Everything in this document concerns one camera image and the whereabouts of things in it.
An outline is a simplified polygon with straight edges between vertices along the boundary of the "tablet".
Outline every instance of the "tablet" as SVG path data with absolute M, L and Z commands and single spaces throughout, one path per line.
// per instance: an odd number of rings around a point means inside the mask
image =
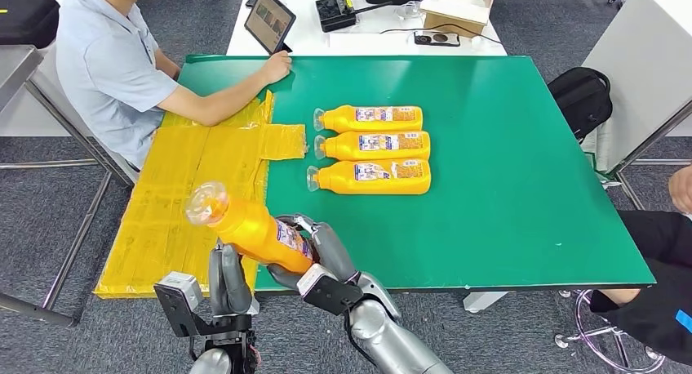
M 295 15 L 279 0 L 257 0 L 245 20 L 245 28 L 270 55 L 287 50 L 283 40 Z

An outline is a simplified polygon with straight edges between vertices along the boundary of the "robotic hand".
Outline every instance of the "robotic hand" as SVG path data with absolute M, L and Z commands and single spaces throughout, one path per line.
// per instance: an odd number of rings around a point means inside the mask
M 382 373 L 452 373 L 416 335 L 397 324 L 401 312 L 392 297 L 372 275 L 355 269 L 328 224 L 315 223 L 300 214 L 278 219 L 309 236 L 317 263 L 306 274 L 268 265 L 277 283 L 297 291 L 311 305 L 343 315 L 344 330 L 353 347 Z M 251 315 L 259 306 L 246 285 L 232 245 L 219 243 L 211 251 L 209 288 L 214 319 L 206 324 L 192 312 L 202 298 L 194 277 L 171 272 L 154 286 L 175 334 L 190 337 L 194 358 L 193 337 L 206 338 L 205 352 L 190 374 L 255 372 L 260 357 L 254 348 Z
M 278 265 L 269 265 L 267 269 L 277 283 L 298 291 L 311 305 L 342 314 L 344 330 L 353 347 L 382 373 L 452 373 L 416 335 L 397 323 L 401 312 L 392 297 L 375 277 L 356 270 L 346 248 L 327 223 L 315 223 L 300 214 L 278 219 L 309 234 L 319 264 L 305 275 L 290 274 Z

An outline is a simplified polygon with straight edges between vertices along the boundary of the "yellow cardboard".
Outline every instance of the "yellow cardboard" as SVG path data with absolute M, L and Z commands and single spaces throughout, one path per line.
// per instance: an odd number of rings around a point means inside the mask
M 264 102 L 253 100 L 216 127 L 166 114 L 94 290 L 97 296 L 153 297 L 153 285 L 172 270 L 193 274 L 208 292 L 216 236 L 188 222 L 185 200 L 200 184 L 218 180 L 231 196 L 264 202 L 267 160 L 305 153 L 304 125 L 270 124 L 272 107 L 268 92 Z M 242 264 L 254 289 L 258 265 L 246 257 Z

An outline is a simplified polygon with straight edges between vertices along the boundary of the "green table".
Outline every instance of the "green table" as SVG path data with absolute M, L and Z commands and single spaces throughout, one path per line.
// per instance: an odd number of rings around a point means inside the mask
M 206 95 L 259 57 L 191 57 L 180 82 Z M 267 205 L 332 225 L 387 288 L 507 291 L 647 285 L 654 277 L 528 57 L 295 57 L 270 87 L 273 122 L 339 105 L 418 105 L 432 139 L 421 196 L 309 193 L 317 161 L 272 162 Z M 258 291 L 282 289 L 260 267 Z

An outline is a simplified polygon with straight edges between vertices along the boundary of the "gray shirt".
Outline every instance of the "gray shirt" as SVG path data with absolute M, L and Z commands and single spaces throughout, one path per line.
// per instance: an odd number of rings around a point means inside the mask
M 158 45 L 133 5 L 127 17 L 105 0 L 64 0 L 56 67 L 65 95 L 96 137 L 142 168 L 177 83 L 156 70 Z

